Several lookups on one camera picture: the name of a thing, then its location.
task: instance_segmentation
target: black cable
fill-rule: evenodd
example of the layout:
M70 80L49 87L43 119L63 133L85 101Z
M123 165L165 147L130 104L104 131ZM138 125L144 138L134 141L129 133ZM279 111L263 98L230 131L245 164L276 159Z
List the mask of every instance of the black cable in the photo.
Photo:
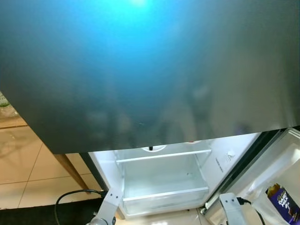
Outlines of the black cable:
M243 205L245 203L249 203L250 205L252 205L252 203L249 200L247 200L247 199L243 199L241 197L237 197L237 199L238 199L240 205ZM264 219L263 219L262 215L257 210L255 210L255 211L257 212L259 218L261 219L262 225L266 225L265 222L264 222Z
M55 220L56 220L57 225L60 225L60 221L59 221L58 215L57 215L57 206L58 206L60 200L63 197L67 196L67 195L71 195L71 194L75 194L75 193L79 193L79 192L93 192L93 193L101 195L101 197L103 197L107 194L107 191L96 191L96 190L93 190L93 189L82 189L82 190L76 190L76 191L70 191L70 192L64 193L61 197L59 197L57 199L57 201L54 205L54 216L55 216Z

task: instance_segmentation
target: black mat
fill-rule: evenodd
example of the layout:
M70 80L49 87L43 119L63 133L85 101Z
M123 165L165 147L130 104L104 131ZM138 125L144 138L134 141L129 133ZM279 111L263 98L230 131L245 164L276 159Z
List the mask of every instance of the black mat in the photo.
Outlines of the black mat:
M98 212L102 199L59 204L61 225L85 225ZM0 210L0 225L56 225L54 205Z

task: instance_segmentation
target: wooden table leg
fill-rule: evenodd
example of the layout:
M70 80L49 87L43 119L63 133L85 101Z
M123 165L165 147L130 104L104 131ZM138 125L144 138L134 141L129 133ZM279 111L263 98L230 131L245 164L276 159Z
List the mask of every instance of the wooden table leg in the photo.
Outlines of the wooden table leg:
M54 156L82 189L89 189L66 154L54 154Z

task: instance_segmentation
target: purple packaging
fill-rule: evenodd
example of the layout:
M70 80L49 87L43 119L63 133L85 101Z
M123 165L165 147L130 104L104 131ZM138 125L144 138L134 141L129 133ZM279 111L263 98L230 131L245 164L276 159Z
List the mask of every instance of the purple packaging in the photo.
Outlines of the purple packaging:
M300 225L300 208L284 187L275 184L266 194L282 218L291 225Z

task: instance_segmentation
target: tiled floor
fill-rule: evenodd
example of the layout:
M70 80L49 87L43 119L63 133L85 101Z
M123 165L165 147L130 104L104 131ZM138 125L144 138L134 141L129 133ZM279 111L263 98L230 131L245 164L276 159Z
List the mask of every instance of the tiled floor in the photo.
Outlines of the tiled floor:
M78 154L68 154L68 157L87 185L100 190L81 157ZM80 189L29 127L0 130L0 171L0 209L54 204L65 192ZM78 193L66 196L61 202L95 197L98 196ZM196 210L117 219L117 225L182 224L207 225L207 222Z

